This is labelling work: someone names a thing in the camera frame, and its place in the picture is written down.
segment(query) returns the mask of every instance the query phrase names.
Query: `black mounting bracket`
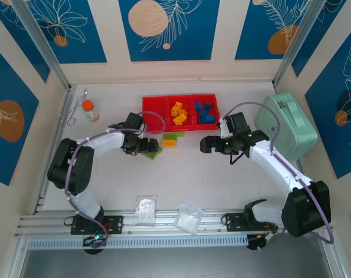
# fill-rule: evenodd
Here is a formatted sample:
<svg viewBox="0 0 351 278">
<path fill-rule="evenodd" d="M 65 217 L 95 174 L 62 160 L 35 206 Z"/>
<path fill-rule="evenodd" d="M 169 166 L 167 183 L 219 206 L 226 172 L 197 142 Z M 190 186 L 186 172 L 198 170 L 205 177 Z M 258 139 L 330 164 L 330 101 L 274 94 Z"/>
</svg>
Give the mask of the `black mounting bracket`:
<svg viewBox="0 0 351 278">
<path fill-rule="evenodd" d="M 257 231 L 262 232 L 267 230 L 267 223 L 255 221 L 252 224 L 248 224 L 244 219 L 243 213 L 227 213 L 225 214 L 225 223 L 227 232 L 250 232 Z"/>
<path fill-rule="evenodd" d="M 122 216 L 103 216 L 100 222 L 107 229 L 109 235 L 121 235 L 123 229 Z M 76 215 L 72 219 L 70 233 L 72 235 L 92 235 L 94 233 L 103 234 L 104 232 L 96 223 Z"/>
</svg>

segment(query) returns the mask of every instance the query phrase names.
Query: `orange circle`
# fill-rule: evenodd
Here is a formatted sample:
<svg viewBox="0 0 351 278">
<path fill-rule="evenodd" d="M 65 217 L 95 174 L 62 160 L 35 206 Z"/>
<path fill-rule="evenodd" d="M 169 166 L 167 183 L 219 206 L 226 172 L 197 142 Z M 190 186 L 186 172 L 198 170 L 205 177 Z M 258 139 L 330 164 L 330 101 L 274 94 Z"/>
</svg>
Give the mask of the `orange circle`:
<svg viewBox="0 0 351 278">
<path fill-rule="evenodd" d="M 53 41 L 55 44 L 57 44 L 59 47 L 65 47 L 68 45 L 68 41 L 64 36 L 57 35 L 53 38 Z"/>
<path fill-rule="evenodd" d="M 340 127 L 345 126 L 347 123 L 347 113 L 343 110 L 338 111 L 335 114 L 335 123 Z"/>
<path fill-rule="evenodd" d="M 168 15 L 154 0 L 138 1 L 128 13 L 132 30 L 139 36 L 156 36 L 168 26 Z"/>
<path fill-rule="evenodd" d="M 289 25 L 285 29 L 274 33 L 268 42 L 269 52 L 272 54 L 285 54 L 297 29 L 297 25 Z"/>
<path fill-rule="evenodd" d="M 17 142 L 23 135 L 24 112 L 13 100 L 0 102 L 0 136 L 8 142 Z"/>
</svg>

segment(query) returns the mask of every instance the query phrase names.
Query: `green block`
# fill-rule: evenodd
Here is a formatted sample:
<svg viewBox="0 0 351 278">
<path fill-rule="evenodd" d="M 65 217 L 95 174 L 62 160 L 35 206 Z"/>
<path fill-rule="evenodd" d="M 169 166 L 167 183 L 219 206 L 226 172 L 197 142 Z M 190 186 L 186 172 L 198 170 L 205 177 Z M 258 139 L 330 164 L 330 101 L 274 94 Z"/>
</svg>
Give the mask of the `green block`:
<svg viewBox="0 0 351 278">
<path fill-rule="evenodd" d="M 164 133 L 163 140 L 176 140 L 177 136 L 173 133 Z"/>
<path fill-rule="evenodd" d="M 142 153 L 144 156 L 146 156 L 147 158 L 150 158 L 151 160 L 154 160 L 155 157 L 161 153 L 163 151 L 163 149 L 159 146 L 159 150 L 157 152 L 145 152 Z"/>
<path fill-rule="evenodd" d="M 171 132 L 170 134 L 174 134 L 177 137 L 183 137 L 185 135 L 184 131 L 175 131 L 175 132 Z"/>
</svg>

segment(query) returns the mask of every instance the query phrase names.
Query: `small bottle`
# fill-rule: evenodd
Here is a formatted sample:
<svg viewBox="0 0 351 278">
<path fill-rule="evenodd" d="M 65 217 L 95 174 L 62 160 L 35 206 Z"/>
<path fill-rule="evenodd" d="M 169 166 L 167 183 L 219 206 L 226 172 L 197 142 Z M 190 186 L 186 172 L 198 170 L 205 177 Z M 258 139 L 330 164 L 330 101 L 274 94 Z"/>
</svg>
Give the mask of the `small bottle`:
<svg viewBox="0 0 351 278">
<path fill-rule="evenodd" d="M 95 122 L 96 120 L 98 120 L 99 115 L 94 107 L 92 100 L 83 101 L 82 108 L 85 111 L 85 115 L 87 115 L 90 121 Z"/>
</svg>

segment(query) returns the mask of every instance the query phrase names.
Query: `printed backdrop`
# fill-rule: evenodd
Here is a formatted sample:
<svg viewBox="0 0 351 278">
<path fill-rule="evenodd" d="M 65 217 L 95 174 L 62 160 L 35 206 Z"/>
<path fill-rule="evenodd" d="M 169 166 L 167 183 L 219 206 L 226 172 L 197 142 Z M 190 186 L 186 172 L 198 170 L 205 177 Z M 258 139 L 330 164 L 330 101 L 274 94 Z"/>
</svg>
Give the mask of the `printed backdrop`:
<svg viewBox="0 0 351 278">
<path fill-rule="evenodd" d="M 26 4 L 60 63 L 106 62 L 87 0 L 29 0 Z M 0 0 L 0 19 L 36 68 L 40 54 L 6 0 Z M 45 79 L 45 69 L 37 71 Z"/>
<path fill-rule="evenodd" d="M 351 172 L 351 33 L 305 97 L 340 178 Z"/>
<path fill-rule="evenodd" d="M 210 60 L 219 0 L 119 0 L 130 59 Z"/>
<path fill-rule="evenodd" d="M 292 62 L 292 68 L 296 76 L 301 74 L 304 66 L 307 64 L 313 52 L 321 42 L 323 36 L 329 29 L 331 23 L 338 15 L 346 0 L 328 0 L 326 1 L 322 11 L 317 17 L 316 22 L 309 31 L 303 45 L 301 46 L 297 56 Z"/>
<path fill-rule="evenodd" d="M 0 182 L 9 185 L 38 99 L 0 54 Z"/>
<path fill-rule="evenodd" d="M 251 0 L 235 59 L 281 59 L 310 1 Z"/>
</svg>

